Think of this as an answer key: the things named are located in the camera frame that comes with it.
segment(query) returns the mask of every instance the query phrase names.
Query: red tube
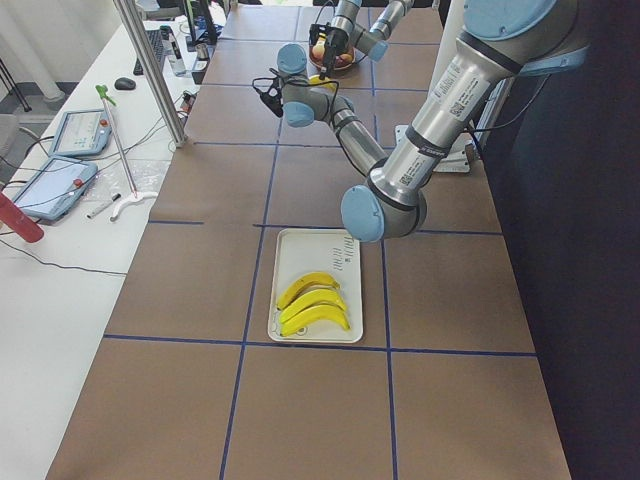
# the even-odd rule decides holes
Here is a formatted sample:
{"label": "red tube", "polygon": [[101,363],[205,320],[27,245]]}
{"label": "red tube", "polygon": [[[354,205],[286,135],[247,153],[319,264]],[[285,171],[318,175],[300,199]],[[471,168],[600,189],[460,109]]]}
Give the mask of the red tube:
{"label": "red tube", "polygon": [[15,206],[2,192],[0,192],[0,222],[7,224],[26,242],[34,243],[44,236],[44,230],[27,217],[22,210]]}

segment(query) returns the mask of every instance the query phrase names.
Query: brown table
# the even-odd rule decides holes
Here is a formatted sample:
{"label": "brown table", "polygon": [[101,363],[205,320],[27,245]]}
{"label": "brown table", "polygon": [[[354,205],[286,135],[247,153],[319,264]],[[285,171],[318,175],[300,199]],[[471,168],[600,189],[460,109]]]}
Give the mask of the brown table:
{"label": "brown table", "polygon": [[[434,175],[418,233],[362,245],[361,341],[267,336],[278,232],[340,227],[362,181],[325,125],[289,128],[250,86],[317,12],[231,13],[49,479],[569,478],[481,163]],[[414,10],[338,77],[383,146],[440,35]]]}

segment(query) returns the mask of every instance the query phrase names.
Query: plastic tray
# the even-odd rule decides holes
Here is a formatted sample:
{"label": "plastic tray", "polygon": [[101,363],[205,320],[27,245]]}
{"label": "plastic tray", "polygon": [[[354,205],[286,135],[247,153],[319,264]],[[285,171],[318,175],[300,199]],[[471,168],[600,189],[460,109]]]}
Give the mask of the plastic tray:
{"label": "plastic tray", "polygon": [[[333,275],[347,305],[351,329],[343,330],[329,320],[319,320],[289,337],[279,334],[280,312],[276,299],[300,276],[314,271]],[[354,343],[362,338],[362,283],[360,242],[346,230],[287,228],[278,235],[271,287],[267,333],[276,342]]]}

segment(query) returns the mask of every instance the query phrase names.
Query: black wall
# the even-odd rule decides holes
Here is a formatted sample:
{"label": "black wall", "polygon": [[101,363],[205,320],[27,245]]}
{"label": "black wall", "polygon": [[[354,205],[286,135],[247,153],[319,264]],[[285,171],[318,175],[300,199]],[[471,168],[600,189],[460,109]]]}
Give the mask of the black wall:
{"label": "black wall", "polygon": [[[640,2],[582,1],[592,46],[485,148],[574,480],[640,479]],[[498,123],[538,80],[518,80]]]}

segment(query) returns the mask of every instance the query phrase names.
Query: computer mouse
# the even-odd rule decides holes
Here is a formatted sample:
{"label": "computer mouse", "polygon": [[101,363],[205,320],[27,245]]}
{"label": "computer mouse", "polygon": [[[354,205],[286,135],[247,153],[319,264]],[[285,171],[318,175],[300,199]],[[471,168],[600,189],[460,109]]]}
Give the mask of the computer mouse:
{"label": "computer mouse", "polygon": [[113,84],[116,90],[133,90],[136,88],[136,82],[127,77],[120,77]]}

